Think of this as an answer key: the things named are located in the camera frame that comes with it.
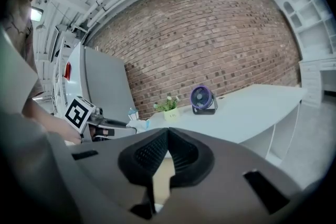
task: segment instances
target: brick wall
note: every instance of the brick wall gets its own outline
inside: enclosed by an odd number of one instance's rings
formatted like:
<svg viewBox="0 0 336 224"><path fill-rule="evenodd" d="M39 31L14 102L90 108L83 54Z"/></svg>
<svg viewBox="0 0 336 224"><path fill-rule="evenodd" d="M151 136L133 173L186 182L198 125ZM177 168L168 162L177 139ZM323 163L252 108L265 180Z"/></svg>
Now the brick wall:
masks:
<svg viewBox="0 0 336 224"><path fill-rule="evenodd" d="M188 104L198 84L221 95L299 82L298 46L272 0L140 0L89 46L124 60L142 118L168 94Z"/></svg>

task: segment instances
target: flower pot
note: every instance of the flower pot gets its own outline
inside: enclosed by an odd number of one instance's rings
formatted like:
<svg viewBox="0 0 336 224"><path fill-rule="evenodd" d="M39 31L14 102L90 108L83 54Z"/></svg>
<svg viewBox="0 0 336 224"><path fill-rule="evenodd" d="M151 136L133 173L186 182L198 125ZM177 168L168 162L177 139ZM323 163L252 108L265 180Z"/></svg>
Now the flower pot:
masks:
<svg viewBox="0 0 336 224"><path fill-rule="evenodd" d="M163 111L164 119L168 122L177 121L180 118L180 113L177 108L169 111Z"/></svg>

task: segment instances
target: red light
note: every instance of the red light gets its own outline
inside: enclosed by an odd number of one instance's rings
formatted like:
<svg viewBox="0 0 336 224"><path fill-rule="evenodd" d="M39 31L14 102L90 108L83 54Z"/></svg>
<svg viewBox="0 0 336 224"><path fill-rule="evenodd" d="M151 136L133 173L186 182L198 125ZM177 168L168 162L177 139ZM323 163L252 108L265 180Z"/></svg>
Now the red light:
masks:
<svg viewBox="0 0 336 224"><path fill-rule="evenodd" d="M71 73L71 64L67 62L67 65L65 66L65 73L64 77L69 81L70 80L70 73Z"/></svg>

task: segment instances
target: ceiling light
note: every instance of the ceiling light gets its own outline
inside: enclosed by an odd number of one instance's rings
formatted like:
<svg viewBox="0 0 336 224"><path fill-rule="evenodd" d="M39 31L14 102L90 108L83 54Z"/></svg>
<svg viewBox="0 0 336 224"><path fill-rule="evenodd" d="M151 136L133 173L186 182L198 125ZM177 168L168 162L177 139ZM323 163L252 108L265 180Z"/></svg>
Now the ceiling light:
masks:
<svg viewBox="0 0 336 224"><path fill-rule="evenodd" d="M30 18L36 22L41 21L43 10L39 8L31 8Z"/></svg>

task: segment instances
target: fan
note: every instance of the fan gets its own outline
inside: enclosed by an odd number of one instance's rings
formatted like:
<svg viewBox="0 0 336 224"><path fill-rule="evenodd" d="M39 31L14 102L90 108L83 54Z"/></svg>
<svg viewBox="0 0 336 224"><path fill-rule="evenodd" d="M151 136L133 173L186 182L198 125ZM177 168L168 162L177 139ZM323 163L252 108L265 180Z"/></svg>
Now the fan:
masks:
<svg viewBox="0 0 336 224"><path fill-rule="evenodd" d="M196 87L190 95L190 101L196 115L212 115L218 108L215 95L205 86Z"/></svg>

